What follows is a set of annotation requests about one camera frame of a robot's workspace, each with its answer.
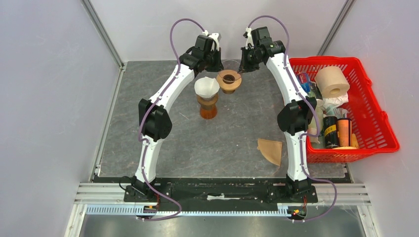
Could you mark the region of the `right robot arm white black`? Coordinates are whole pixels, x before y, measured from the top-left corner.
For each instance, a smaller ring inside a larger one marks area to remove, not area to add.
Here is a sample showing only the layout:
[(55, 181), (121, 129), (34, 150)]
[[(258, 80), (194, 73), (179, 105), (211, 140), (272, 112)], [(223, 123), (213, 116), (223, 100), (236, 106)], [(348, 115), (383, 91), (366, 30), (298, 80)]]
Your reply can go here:
[(288, 170), (285, 182), (285, 196), (297, 202), (313, 190), (306, 165), (306, 137), (317, 101), (309, 98), (291, 68), (280, 41), (273, 41), (268, 28), (246, 28), (246, 44), (241, 48), (241, 73), (259, 69), (260, 63), (267, 66), (274, 76), (284, 100), (284, 108), (277, 116), (277, 123), (284, 132), (288, 150)]

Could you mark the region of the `white paper coffee filter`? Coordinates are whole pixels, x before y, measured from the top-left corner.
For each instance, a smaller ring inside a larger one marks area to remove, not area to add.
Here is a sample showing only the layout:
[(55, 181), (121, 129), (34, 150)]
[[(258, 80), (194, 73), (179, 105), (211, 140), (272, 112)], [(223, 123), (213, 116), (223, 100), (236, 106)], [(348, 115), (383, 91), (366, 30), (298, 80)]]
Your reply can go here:
[(210, 99), (219, 92), (220, 86), (215, 78), (203, 77), (195, 81), (194, 90), (198, 96)]

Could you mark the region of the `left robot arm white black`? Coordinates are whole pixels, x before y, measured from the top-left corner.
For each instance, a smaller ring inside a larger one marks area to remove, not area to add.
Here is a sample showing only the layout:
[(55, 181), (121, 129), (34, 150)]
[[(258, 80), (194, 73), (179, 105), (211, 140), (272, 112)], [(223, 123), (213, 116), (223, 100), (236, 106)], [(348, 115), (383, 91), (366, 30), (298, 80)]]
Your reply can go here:
[(139, 141), (142, 143), (139, 167), (131, 188), (142, 201), (154, 198), (155, 188), (150, 185), (156, 178), (160, 147), (172, 129), (169, 111), (183, 89), (202, 71), (223, 70), (219, 33), (202, 33), (195, 45), (177, 57), (173, 73), (150, 98), (138, 103)]

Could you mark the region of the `brown paper coffee filter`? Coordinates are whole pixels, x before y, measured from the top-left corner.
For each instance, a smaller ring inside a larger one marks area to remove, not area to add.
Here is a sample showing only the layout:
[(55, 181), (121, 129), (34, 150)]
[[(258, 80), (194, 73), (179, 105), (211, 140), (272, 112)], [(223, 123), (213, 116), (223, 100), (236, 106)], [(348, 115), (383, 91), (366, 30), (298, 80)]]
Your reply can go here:
[(283, 143), (280, 141), (272, 141), (260, 138), (257, 140), (257, 149), (261, 152), (267, 161), (276, 166), (281, 165), (282, 147)]

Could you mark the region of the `light wooden ring holder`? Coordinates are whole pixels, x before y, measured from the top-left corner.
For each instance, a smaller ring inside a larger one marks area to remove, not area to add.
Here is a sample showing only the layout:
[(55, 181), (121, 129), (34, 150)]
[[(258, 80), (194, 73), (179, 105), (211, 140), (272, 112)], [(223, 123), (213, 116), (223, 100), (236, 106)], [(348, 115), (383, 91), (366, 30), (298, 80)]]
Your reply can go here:
[(225, 94), (232, 94), (242, 83), (242, 76), (234, 70), (220, 71), (216, 80)]

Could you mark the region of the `dark wooden ring holder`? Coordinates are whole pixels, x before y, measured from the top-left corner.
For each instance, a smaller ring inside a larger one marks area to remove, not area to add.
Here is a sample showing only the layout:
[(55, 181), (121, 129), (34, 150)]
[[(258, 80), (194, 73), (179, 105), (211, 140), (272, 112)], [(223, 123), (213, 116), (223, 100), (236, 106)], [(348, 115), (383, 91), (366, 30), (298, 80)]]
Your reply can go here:
[(213, 107), (218, 101), (218, 94), (215, 94), (211, 98), (204, 98), (200, 95), (197, 95), (197, 101), (202, 107)]

